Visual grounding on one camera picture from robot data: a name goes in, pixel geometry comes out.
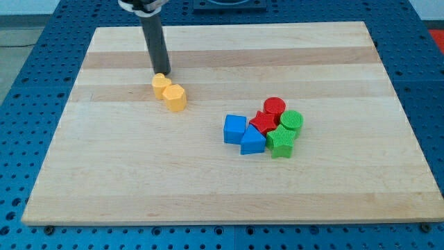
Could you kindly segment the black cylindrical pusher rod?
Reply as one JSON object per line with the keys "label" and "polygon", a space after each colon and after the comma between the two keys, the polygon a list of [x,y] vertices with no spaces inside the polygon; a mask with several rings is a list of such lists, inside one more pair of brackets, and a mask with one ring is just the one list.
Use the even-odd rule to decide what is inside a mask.
{"label": "black cylindrical pusher rod", "polygon": [[169,74],[171,66],[160,15],[140,17],[139,19],[154,73]]}

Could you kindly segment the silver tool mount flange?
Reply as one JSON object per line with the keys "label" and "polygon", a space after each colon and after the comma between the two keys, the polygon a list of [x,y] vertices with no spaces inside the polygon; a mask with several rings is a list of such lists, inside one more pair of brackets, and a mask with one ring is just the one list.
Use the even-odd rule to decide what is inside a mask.
{"label": "silver tool mount flange", "polygon": [[162,10],[169,0],[118,0],[119,6],[138,17],[152,17]]}

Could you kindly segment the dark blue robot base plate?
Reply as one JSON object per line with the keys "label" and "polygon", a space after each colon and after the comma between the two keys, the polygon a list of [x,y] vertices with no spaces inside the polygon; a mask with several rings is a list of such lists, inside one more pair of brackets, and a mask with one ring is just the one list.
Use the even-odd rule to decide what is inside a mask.
{"label": "dark blue robot base plate", "polygon": [[194,11],[266,10],[267,0],[192,0]]}

